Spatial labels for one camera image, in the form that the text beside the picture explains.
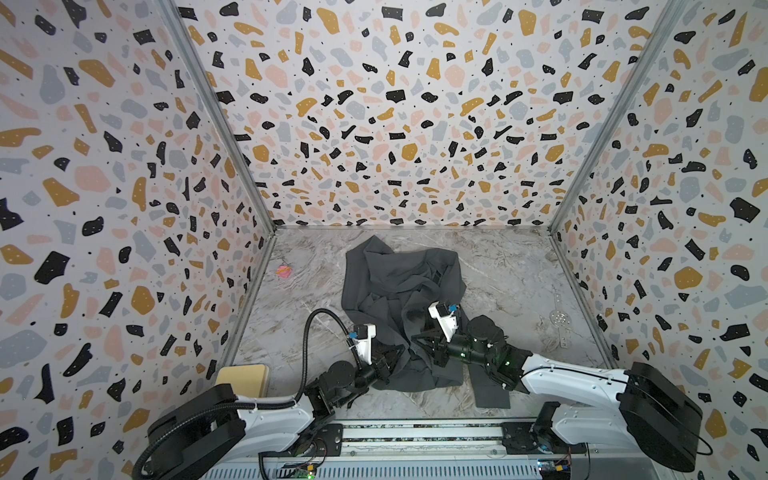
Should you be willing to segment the dark grey jacket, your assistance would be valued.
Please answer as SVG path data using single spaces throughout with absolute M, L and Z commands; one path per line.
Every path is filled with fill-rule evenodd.
M 372 236 L 346 253 L 341 307 L 355 324 L 373 324 L 375 340 L 401 351 L 387 381 L 374 388 L 405 393 L 459 387 L 464 365 L 434 364 L 412 337 L 428 329 L 428 307 L 460 304 L 466 285 L 459 255 L 442 248 L 396 252 Z

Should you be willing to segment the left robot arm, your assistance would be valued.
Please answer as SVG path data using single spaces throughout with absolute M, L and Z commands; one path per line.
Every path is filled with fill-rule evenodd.
M 293 397 L 251 399 L 219 384 L 156 420 L 134 479 L 199 479 L 213 466 L 260 454 L 299 455 L 323 437 L 336 409 L 387 381 L 404 348 L 373 342 L 371 362 L 337 361 Z

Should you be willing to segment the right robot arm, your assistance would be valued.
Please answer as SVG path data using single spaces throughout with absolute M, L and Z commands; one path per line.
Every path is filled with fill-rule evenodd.
M 608 370 L 552 360 L 509 344 L 488 323 L 477 334 L 446 338 L 436 329 L 413 340 L 439 366 L 459 360 L 505 390 L 547 397 L 527 431 L 511 434 L 513 448 L 561 454 L 605 445 L 678 472 L 695 469 L 702 410 L 649 364 Z

